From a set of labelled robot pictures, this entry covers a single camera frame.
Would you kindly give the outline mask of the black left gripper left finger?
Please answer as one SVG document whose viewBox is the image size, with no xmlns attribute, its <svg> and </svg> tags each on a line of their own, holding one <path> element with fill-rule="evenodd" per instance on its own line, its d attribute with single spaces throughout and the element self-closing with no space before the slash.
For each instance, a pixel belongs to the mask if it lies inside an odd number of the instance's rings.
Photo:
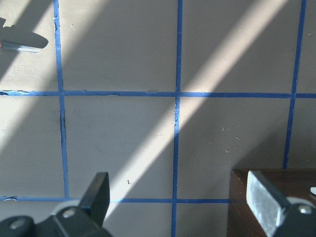
<svg viewBox="0 0 316 237">
<path fill-rule="evenodd" d="M 83 210 L 99 227 L 103 226 L 110 204 L 108 172 L 98 172 L 79 202 Z"/>
</svg>

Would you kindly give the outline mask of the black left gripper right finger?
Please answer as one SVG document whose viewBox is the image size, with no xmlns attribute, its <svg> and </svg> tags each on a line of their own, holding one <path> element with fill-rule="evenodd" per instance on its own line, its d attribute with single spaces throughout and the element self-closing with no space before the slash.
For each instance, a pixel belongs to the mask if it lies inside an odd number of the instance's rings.
<svg viewBox="0 0 316 237">
<path fill-rule="evenodd" d="M 285 195 L 259 170 L 247 175 L 246 202 L 268 237 L 273 237 L 290 207 Z"/>
</svg>

